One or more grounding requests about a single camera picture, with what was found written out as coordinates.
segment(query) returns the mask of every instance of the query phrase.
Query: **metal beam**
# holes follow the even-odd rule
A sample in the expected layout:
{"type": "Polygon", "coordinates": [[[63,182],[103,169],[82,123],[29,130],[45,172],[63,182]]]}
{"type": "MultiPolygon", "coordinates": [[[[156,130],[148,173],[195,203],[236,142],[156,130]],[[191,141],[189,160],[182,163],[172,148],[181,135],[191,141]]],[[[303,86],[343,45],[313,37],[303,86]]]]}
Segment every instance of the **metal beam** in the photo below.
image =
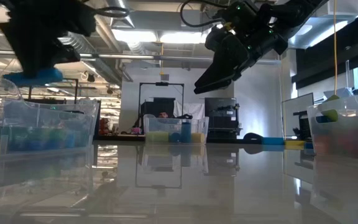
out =
{"type": "MultiPolygon", "coordinates": [[[[173,60],[181,62],[206,62],[211,63],[212,57],[195,57],[195,56],[173,56],[173,55],[132,55],[132,54],[80,54],[81,58],[118,58],[118,59],[138,59],[138,60],[173,60]]],[[[0,57],[12,58],[15,53],[11,50],[0,50],[0,57]]],[[[280,65],[279,60],[260,59],[257,64],[259,65],[280,65]]]]}

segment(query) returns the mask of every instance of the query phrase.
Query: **person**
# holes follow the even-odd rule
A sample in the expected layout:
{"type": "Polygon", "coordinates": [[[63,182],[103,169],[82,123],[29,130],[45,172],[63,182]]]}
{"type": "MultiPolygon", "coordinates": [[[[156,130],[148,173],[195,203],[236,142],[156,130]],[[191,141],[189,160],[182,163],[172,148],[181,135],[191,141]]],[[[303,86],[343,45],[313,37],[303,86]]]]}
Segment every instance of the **person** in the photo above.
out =
{"type": "Polygon", "coordinates": [[[167,112],[162,111],[162,112],[160,112],[158,117],[159,118],[168,118],[168,114],[167,114],[167,112]]]}

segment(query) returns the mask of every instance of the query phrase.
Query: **glossy tabletop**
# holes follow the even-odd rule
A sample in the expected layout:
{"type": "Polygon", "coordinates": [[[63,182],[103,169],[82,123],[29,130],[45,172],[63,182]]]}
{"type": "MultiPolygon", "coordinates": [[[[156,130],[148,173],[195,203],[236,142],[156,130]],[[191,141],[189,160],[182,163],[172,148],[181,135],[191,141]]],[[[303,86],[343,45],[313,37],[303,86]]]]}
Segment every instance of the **glossy tabletop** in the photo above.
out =
{"type": "Polygon", "coordinates": [[[358,223],[358,159],[279,146],[94,146],[0,159],[0,223],[358,223]]]}

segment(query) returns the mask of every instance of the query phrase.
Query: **black cable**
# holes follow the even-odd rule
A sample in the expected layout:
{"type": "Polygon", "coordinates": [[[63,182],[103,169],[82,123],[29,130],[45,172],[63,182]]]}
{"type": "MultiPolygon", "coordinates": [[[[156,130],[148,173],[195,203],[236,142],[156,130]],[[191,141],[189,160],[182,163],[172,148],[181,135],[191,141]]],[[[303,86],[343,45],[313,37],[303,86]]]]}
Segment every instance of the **black cable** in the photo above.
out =
{"type": "Polygon", "coordinates": [[[125,9],[123,7],[117,7],[117,6],[103,7],[100,9],[95,9],[94,11],[98,15],[113,17],[113,18],[127,17],[130,13],[129,9],[125,9]],[[107,11],[121,11],[122,13],[113,13],[113,12],[107,12],[107,11]]]}
{"type": "Polygon", "coordinates": [[[209,5],[212,5],[212,6],[216,6],[216,7],[221,7],[221,8],[228,8],[228,6],[224,6],[224,5],[221,5],[221,4],[216,4],[214,2],[209,2],[207,0],[187,0],[185,1],[182,5],[181,5],[181,8],[180,8],[180,19],[183,21],[184,24],[186,24],[188,27],[203,27],[203,26],[206,26],[206,25],[210,25],[210,24],[213,24],[215,22],[222,22],[222,19],[214,19],[212,21],[208,21],[208,22],[204,22],[202,24],[197,24],[197,25],[194,25],[194,24],[190,24],[188,23],[185,18],[183,17],[183,9],[185,8],[185,6],[189,3],[189,2],[202,2],[202,3],[205,3],[205,4],[209,4],[209,5]]]}

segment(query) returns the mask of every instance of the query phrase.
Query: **transparent storage container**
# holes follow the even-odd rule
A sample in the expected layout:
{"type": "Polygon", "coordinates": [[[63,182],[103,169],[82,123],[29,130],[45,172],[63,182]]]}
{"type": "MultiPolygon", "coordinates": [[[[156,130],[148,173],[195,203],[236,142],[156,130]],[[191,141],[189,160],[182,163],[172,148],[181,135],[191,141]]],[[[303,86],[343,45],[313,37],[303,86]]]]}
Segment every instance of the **transparent storage container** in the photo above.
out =
{"type": "Polygon", "coordinates": [[[203,119],[171,119],[144,116],[147,143],[204,144],[208,134],[209,117],[203,119]]]}
{"type": "Polygon", "coordinates": [[[23,100],[12,82],[0,79],[0,155],[88,147],[98,104],[43,105],[23,100]]]}
{"type": "Polygon", "coordinates": [[[308,108],[317,154],[358,158],[358,95],[308,108]]]}

